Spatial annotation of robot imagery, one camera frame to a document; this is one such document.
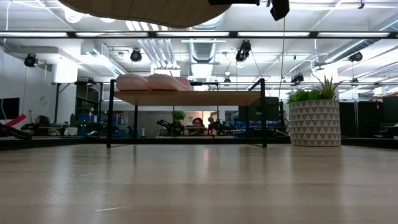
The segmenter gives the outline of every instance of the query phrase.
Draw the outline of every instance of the small plant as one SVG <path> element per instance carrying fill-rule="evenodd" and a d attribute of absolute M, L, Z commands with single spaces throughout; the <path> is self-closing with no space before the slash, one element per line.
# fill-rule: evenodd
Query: small plant
<path fill-rule="evenodd" d="M 333 78 L 329 81 L 326 76 L 324 82 L 321 82 L 319 78 L 317 79 L 322 84 L 322 87 L 317 87 L 317 90 L 312 91 L 297 90 L 294 95 L 289 96 L 287 102 L 294 103 L 306 100 L 334 100 L 336 98 L 335 90 L 341 82 L 333 84 Z"/>
<path fill-rule="evenodd" d="M 319 80 L 319 82 L 322 84 L 322 88 L 318 87 L 318 89 L 321 91 L 321 96 L 323 100 L 334 100 L 336 98 L 335 95 L 335 90 L 338 87 L 338 85 L 340 85 L 341 82 L 337 83 L 337 84 L 333 84 L 333 77 L 330 78 L 330 81 L 326 78 L 325 76 L 325 81 L 321 82 L 321 80 L 314 76 L 315 78 L 317 78 Z"/>
<path fill-rule="evenodd" d="M 185 113 L 183 111 L 172 111 L 173 122 L 180 122 L 185 119 Z"/>

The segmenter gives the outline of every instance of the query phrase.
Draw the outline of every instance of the potted plant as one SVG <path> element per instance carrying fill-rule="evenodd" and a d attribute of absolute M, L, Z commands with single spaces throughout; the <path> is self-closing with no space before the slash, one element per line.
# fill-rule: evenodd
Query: potted plant
<path fill-rule="evenodd" d="M 185 113 L 183 111 L 172 111 L 173 117 L 173 136 L 179 136 L 183 131 L 183 126 L 181 125 L 181 120 L 185 119 Z"/>
<path fill-rule="evenodd" d="M 294 146 L 336 147 L 341 144 L 339 101 L 335 90 L 340 83 L 326 79 L 316 90 L 298 90 L 289 96 L 290 140 Z"/>
<path fill-rule="evenodd" d="M 185 119 L 185 113 L 183 111 L 172 111 L 173 122 L 180 123 L 181 120 Z"/>

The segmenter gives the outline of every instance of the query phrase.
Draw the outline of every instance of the wooden floor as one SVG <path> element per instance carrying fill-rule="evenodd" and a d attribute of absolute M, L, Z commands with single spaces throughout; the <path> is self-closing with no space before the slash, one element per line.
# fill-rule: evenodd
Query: wooden floor
<path fill-rule="evenodd" d="M 398 223 L 398 151 L 64 146 L 0 152 L 1 223 Z"/>

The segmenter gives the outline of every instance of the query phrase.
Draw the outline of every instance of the ceiling light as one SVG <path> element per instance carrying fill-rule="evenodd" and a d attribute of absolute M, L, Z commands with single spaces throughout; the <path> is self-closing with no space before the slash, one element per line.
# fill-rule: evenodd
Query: ceiling light
<path fill-rule="evenodd" d="M 387 37 L 389 32 L 320 32 L 318 37 Z"/>
<path fill-rule="evenodd" d="M 66 32 L 0 32 L 0 37 L 68 37 Z"/>
<path fill-rule="evenodd" d="M 238 37 L 308 37 L 309 32 L 238 32 Z"/>
<path fill-rule="evenodd" d="M 200 39 L 191 39 L 191 40 L 181 40 L 183 44 L 225 44 L 225 40 L 200 40 Z"/>
<path fill-rule="evenodd" d="M 158 37 L 227 37 L 229 32 L 203 32 L 203 31 L 187 31 L 187 32 L 158 32 Z"/>
<path fill-rule="evenodd" d="M 115 19 L 111 19 L 111 18 L 100 18 L 100 19 L 101 19 L 101 21 L 103 21 L 105 23 L 111 23 L 111 22 L 115 21 Z"/>
<path fill-rule="evenodd" d="M 147 37 L 147 32 L 77 32 L 77 37 Z"/>

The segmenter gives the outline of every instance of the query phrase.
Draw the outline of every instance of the geometric patterned planter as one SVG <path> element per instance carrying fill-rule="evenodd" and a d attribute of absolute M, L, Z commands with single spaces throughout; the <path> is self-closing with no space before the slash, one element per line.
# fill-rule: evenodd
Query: geometric patterned planter
<path fill-rule="evenodd" d="M 294 146 L 340 146 L 338 100 L 308 100 L 290 103 L 289 113 L 290 140 Z"/>

